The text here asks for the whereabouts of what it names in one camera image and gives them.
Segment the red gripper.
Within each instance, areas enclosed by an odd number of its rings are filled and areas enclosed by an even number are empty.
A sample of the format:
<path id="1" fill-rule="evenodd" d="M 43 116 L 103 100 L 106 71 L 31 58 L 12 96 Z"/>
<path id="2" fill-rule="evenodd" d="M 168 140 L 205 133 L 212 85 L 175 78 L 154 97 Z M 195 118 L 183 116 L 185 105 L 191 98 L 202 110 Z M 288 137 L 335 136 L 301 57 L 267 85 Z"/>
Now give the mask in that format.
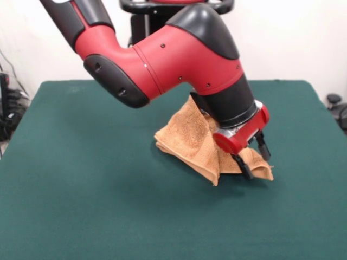
<path id="1" fill-rule="evenodd" d="M 269 122 L 269 112 L 265 105 L 257 105 L 256 113 L 245 123 L 231 129 L 218 128 L 213 134 L 216 144 L 226 153 L 232 154 L 232 158 L 239 166 L 242 175 L 247 180 L 253 180 L 249 166 L 238 155 L 249 143 L 256 139 L 258 150 L 263 159 L 270 159 L 271 153 L 265 143 L 262 130 Z"/>

